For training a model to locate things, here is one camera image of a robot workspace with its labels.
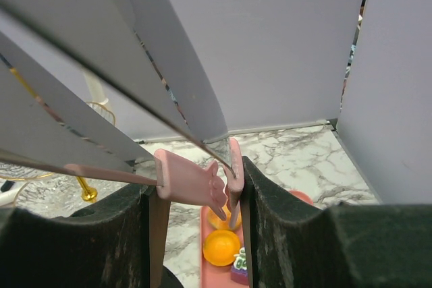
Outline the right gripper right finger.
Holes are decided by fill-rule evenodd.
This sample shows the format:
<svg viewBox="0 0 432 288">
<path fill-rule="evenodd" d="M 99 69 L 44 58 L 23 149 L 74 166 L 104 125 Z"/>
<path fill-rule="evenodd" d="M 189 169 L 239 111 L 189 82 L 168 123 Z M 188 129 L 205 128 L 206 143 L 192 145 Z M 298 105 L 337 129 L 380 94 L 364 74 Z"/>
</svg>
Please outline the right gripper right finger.
<svg viewBox="0 0 432 288">
<path fill-rule="evenodd" d="M 431 206 L 303 202 L 244 157 L 251 287 L 430 287 Z"/>
</svg>

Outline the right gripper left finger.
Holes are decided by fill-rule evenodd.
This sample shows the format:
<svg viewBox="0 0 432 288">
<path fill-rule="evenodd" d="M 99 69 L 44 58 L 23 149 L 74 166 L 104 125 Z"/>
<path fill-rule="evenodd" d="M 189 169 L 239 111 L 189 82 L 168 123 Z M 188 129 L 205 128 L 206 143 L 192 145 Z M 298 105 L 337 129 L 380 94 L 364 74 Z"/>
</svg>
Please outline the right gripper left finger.
<svg viewBox="0 0 432 288">
<path fill-rule="evenodd" d="M 153 186 L 130 184 L 69 217 L 1 209 L 2 287 L 158 287 Z"/>
</svg>

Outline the pink serving tray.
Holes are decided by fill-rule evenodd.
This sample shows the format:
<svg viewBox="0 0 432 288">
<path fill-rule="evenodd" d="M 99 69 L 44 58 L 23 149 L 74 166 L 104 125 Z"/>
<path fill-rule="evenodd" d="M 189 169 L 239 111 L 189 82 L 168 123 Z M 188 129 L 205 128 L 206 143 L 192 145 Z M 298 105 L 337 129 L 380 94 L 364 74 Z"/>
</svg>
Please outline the pink serving tray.
<svg viewBox="0 0 432 288">
<path fill-rule="evenodd" d="M 242 216 L 230 227 L 231 212 L 222 221 L 209 207 L 200 209 L 200 286 L 249 287 Z"/>
</svg>

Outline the three-tier glass dessert stand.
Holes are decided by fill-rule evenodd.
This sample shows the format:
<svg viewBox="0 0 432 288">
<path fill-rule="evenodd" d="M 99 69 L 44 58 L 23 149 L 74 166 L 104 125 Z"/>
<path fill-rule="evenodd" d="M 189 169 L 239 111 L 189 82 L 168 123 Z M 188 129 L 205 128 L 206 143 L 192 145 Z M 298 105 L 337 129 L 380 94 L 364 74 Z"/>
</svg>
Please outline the three-tier glass dessert stand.
<svg viewBox="0 0 432 288">
<path fill-rule="evenodd" d="M 36 102 L 47 112 L 48 115 L 51 116 L 53 120 L 61 127 L 66 127 L 67 125 L 63 122 L 63 120 L 43 101 L 43 99 L 31 88 L 31 86 L 25 81 L 25 79 L 20 75 L 16 68 L 11 67 L 10 72 L 15 76 L 18 82 L 23 85 L 26 91 L 34 97 Z M 15 166 L 15 165 L 6 165 L 1 164 L 1 179 L 5 180 L 5 185 L 1 188 L 2 192 L 6 192 L 10 190 L 12 187 L 12 182 L 17 181 L 34 181 L 34 180 L 44 180 L 49 178 L 50 176 L 54 176 L 54 170 L 58 171 L 57 167 L 49 167 L 49 170 L 46 171 L 42 169 L 41 171 L 37 171 L 36 169 L 32 169 L 26 166 Z M 82 194 L 81 197 L 83 201 L 94 203 L 97 201 L 98 191 L 89 186 L 87 180 L 83 177 L 76 177 L 81 189 Z"/>
</svg>

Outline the pink-handled metal tongs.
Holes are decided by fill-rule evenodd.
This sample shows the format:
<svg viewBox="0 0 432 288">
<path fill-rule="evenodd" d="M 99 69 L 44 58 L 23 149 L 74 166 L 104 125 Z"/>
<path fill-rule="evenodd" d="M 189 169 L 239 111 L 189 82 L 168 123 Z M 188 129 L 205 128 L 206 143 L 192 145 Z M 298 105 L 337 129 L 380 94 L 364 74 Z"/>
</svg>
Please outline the pink-handled metal tongs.
<svg viewBox="0 0 432 288">
<path fill-rule="evenodd" d="M 198 165 L 149 153 L 76 96 L 41 51 L 79 65 L 213 158 Z M 66 175 L 152 185 L 160 198 L 237 219 L 244 187 L 238 143 L 170 0 L 1 0 L 1 162 Z M 67 125 L 61 127 L 14 67 Z"/>
</svg>

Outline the toy purple cake slice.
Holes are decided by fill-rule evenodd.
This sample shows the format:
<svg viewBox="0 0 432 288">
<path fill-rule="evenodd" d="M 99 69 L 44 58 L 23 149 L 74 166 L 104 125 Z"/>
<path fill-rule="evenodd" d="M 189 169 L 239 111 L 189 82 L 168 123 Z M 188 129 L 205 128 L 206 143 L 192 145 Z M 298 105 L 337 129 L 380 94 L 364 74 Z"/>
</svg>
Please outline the toy purple cake slice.
<svg viewBox="0 0 432 288">
<path fill-rule="evenodd" d="M 241 285 L 249 286 L 245 248 L 240 248 L 239 252 L 235 254 L 234 257 L 235 260 L 230 270 L 230 279 Z"/>
</svg>

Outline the toy orange egg tart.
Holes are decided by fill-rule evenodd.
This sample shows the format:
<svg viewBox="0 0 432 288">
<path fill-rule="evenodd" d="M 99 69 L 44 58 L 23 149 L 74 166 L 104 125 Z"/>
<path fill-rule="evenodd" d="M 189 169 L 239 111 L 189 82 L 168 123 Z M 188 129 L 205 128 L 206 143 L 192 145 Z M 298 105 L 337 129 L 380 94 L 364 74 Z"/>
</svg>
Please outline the toy orange egg tart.
<svg viewBox="0 0 432 288">
<path fill-rule="evenodd" d="M 229 266 L 235 260 L 242 247 L 240 238 L 228 230 L 212 231 L 202 244 L 202 254 L 207 262 L 213 266 Z"/>
</svg>

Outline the white pvc pipe frame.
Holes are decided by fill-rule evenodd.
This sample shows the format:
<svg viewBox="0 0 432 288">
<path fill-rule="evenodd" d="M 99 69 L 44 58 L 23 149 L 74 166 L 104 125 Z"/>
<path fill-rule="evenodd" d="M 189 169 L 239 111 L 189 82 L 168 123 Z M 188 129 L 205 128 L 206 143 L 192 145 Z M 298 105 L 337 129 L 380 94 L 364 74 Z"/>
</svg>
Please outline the white pvc pipe frame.
<svg viewBox="0 0 432 288">
<path fill-rule="evenodd" d="M 109 102 L 109 99 L 105 95 L 105 91 L 103 89 L 103 86 L 101 84 L 100 79 L 92 74 L 87 69 L 83 69 L 82 73 L 84 75 L 84 79 L 86 81 L 88 90 L 90 92 L 90 95 L 92 97 L 92 101 L 99 103 L 100 105 L 104 106 L 108 110 L 112 110 L 111 103 Z"/>
</svg>

